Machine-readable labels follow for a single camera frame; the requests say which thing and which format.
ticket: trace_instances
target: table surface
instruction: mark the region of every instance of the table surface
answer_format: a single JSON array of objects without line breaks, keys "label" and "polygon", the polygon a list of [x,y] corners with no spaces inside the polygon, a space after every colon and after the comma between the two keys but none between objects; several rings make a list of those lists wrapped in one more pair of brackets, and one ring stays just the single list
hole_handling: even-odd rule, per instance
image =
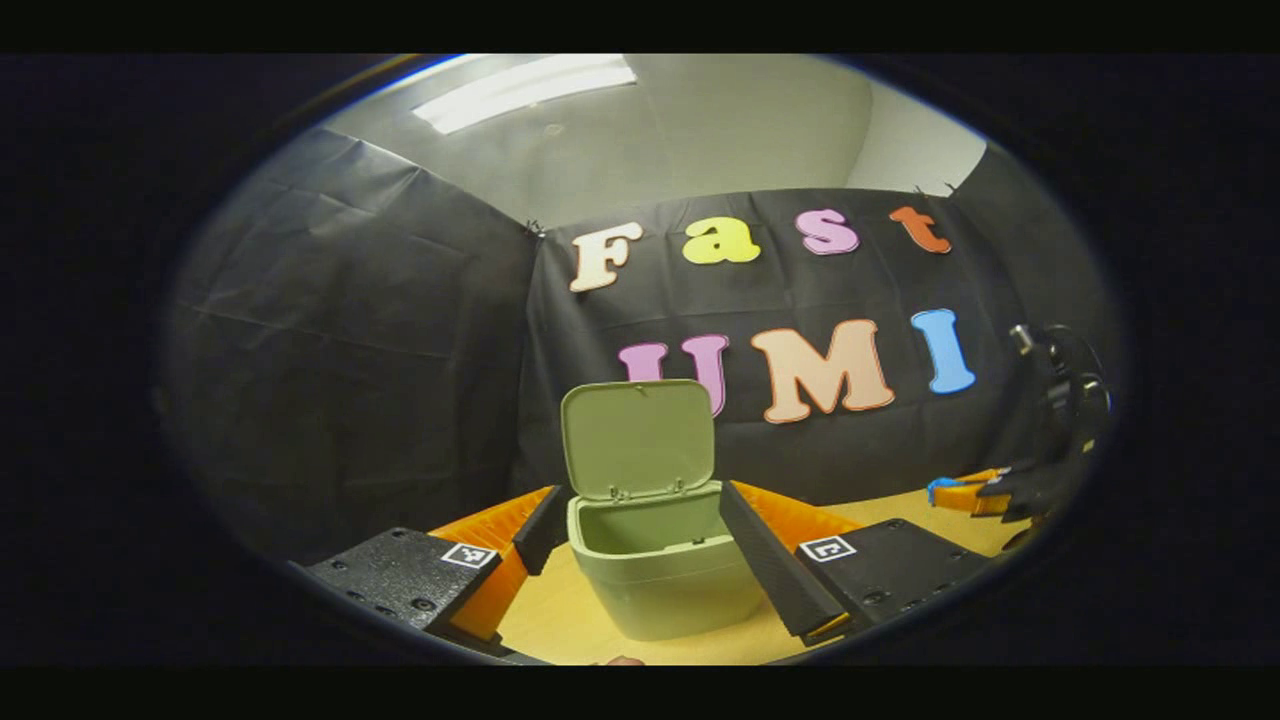
[{"label": "table surface", "polygon": [[[826,510],[863,525],[901,518],[988,557],[1030,525],[932,507],[923,489]],[[760,665],[810,650],[787,633],[768,600],[728,628],[662,642],[627,639],[596,600],[568,543],[553,550],[543,573],[525,582],[498,632],[504,646],[556,665],[604,664],[620,655],[646,665]]]}]

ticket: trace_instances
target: foam letter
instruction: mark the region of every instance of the foam letter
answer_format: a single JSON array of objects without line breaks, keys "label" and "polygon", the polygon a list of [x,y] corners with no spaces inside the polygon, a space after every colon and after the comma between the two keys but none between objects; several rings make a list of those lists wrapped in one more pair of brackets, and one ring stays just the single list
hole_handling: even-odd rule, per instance
[{"label": "foam letter", "polygon": [[933,224],[933,218],[916,213],[915,208],[899,208],[890,214],[888,219],[902,223],[911,240],[924,250],[940,255],[951,252],[951,243],[947,242],[947,238],[937,237],[929,229],[929,225]]},{"label": "foam letter", "polygon": [[722,260],[750,263],[760,256],[760,246],[751,242],[751,231],[737,218],[707,218],[685,228],[691,237],[685,243],[685,259],[698,265]]},{"label": "foam letter", "polygon": [[[698,382],[707,388],[712,400],[712,418],[724,409],[724,363],[721,351],[728,347],[722,334],[704,334],[686,340],[680,348],[694,357]],[[662,379],[662,359],[667,346],[660,342],[632,345],[618,351],[618,360],[627,366],[627,382],[653,382]]]},{"label": "foam letter", "polygon": [[823,357],[792,329],[765,331],[751,338],[751,346],[764,354],[773,382],[773,406],[764,411],[771,423],[795,423],[809,416],[800,401],[804,386],[823,413],[831,414],[847,380],[847,410],[868,410],[893,402],[893,391],[884,384],[876,355],[876,323],[846,320],[831,333],[831,348]]},{"label": "foam letter", "polygon": [[804,246],[814,255],[840,255],[858,250],[858,233],[842,224],[835,210],[810,210],[796,215],[796,229],[804,233]]},{"label": "foam letter", "polygon": [[703,383],[707,393],[712,396],[712,418],[724,409],[724,363],[721,360],[721,351],[726,347],[728,338],[722,334],[691,337],[680,346],[694,357],[698,382]]},{"label": "foam letter", "polygon": [[937,395],[960,392],[977,379],[964,364],[955,325],[956,314],[946,309],[916,313],[911,318],[911,327],[924,333],[924,343],[933,356],[933,382],[929,383],[929,389]]},{"label": "foam letter", "polygon": [[585,292],[613,284],[618,274],[611,270],[607,263],[612,260],[620,268],[626,265],[630,251],[627,241],[640,240],[641,234],[644,231],[640,223],[627,223],[573,238],[573,245],[577,246],[577,277],[568,283],[568,288],[573,292]]},{"label": "foam letter", "polygon": [[660,342],[632,345],[618,351],[618,360],[627,366],[627,382],[652,382],[662,379],[662,359],[667,356],[667,346]]}]

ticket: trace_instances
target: white wall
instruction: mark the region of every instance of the white wall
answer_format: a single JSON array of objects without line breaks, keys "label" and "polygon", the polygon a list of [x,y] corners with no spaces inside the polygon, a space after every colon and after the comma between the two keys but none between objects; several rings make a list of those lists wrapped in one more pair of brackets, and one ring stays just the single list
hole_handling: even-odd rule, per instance
[{"label": "white wall", "polygon": [[449,136],[411,113],[442,83],[458,82],[445,73],[371,97],[329,127],[544,227],[678,197],[842,187],[849,177],[870,118],[861,73],[808,55],[626,58],[635,86],[552,100]]},{"label": "white wall", "polygon": [[916,187],[948,196],[982,159],[987,141],[951,118],[901,92],[872,82],[872,117],[861,152],[845,187]]}]

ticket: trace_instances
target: orange soft pad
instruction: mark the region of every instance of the orange soft pad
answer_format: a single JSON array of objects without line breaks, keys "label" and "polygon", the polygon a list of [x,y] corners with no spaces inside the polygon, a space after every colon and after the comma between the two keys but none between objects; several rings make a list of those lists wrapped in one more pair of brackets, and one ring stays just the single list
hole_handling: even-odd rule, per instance
[{"label": "orange soft pad", "polygon": [[773,530],[773,534],[790,552],[795,552],[796,546],[803,542],[861,529],[858,523],[814,507],[808,502],[800,502],[785,495],[742,484],[737,480],[732,482],[737,492],[746,498],[746,503],[755,510],[755,514],[764,520],[764,524]]},{"label": "orange soft pad", "polygon": [[525,569],[512,541],[553,487],[548,486],[502,505],[494,505],[428,533],[453,542],[497,550],[502,557],[493,574],[449,619],[453,626],[485,642],[498,632],[502,618],[529,577],[529,570]]}]

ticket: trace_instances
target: bin lid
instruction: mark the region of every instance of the bin lid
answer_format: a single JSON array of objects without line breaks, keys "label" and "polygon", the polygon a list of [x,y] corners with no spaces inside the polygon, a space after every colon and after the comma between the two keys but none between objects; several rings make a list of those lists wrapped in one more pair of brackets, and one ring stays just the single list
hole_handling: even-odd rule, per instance
[{"label": "bin lid", "polygon": [[716,468],[710,396],[696,380],[576,387],[561,428],[570,483],[590,500],[692,489]]}]

